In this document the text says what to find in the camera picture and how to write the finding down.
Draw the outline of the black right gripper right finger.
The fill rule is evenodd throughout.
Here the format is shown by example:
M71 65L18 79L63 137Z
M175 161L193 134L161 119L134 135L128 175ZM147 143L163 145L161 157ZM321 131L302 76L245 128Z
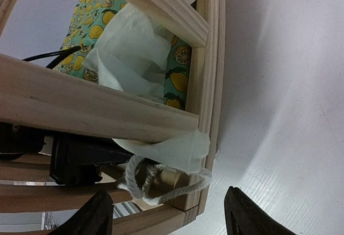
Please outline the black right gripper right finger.
M230 235L290 234L238 187L230 186L224 199L227 233Z

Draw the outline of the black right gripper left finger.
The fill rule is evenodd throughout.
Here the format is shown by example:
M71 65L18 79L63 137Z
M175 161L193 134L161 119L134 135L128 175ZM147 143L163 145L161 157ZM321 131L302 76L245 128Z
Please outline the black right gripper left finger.
M50 234L112 234L113 200L104 190L98 191L69 220Z

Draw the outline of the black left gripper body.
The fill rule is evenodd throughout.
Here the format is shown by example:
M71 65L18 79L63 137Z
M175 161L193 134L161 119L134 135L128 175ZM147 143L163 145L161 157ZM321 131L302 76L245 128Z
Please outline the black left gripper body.
M27 153L38 153L44 145L43 130L1 122L1 161L13 161Z

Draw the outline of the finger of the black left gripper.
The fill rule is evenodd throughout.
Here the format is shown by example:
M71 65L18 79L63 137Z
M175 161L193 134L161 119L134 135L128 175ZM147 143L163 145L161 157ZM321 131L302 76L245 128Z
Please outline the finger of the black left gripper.
M126 163L132 156L111 139L56 134L49 176L59 185L90 186L102 179L100 166Z

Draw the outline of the lemon print bed cushion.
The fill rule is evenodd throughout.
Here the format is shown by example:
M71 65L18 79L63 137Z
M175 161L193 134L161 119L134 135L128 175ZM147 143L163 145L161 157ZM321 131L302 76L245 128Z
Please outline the lemon print bed cushion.
M62 48L76 45L80 50L59 63L58 71L185 109L190 65L199 50L134 5L125 0L80 0ZM133 153L119 188L149 205L194 193L210 183L210 172L202 167L210 146L204 117L199 118L197 130L161 143L117 139L117 144ZM153 179L169 168L196 174L199 181L150 197Z

